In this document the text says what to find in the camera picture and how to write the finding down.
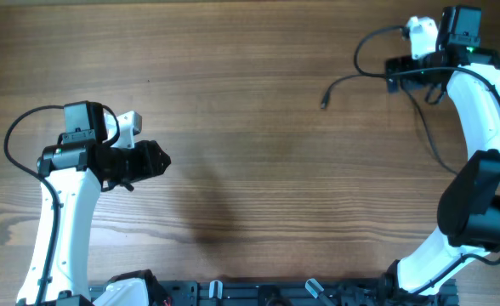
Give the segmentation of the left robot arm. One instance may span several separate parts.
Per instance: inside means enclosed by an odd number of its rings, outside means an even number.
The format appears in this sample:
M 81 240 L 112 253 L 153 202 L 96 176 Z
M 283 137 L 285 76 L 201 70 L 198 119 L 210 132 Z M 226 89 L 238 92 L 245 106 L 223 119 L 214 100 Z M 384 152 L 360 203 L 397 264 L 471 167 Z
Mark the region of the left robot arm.
M 142 117 L 106 105 L 63 105 L 65 131 L 43 150 L 29 174 L 41 184 L 42 205 L 30 268 L 18 305 L 90 305 L 88 250 L 100 195 L 164 174 L 170 157 L 153 140 L 135 139 Z

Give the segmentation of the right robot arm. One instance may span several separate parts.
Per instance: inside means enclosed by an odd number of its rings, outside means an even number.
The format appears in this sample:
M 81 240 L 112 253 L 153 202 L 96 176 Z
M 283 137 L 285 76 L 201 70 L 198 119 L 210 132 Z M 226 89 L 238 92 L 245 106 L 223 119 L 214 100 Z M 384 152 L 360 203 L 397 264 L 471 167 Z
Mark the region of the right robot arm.
M 437 227 L 396 264 L 398 288 L 435 295 L 475 260 L 500 264 L 500 57 L 480 46 L 479 8 L 451 6 L 439 23 L 411 17 L 403 27 L 411 53 L 390 59 L 390 82 L 439 86 L 456 107 L 468 161 L 440 198 Z

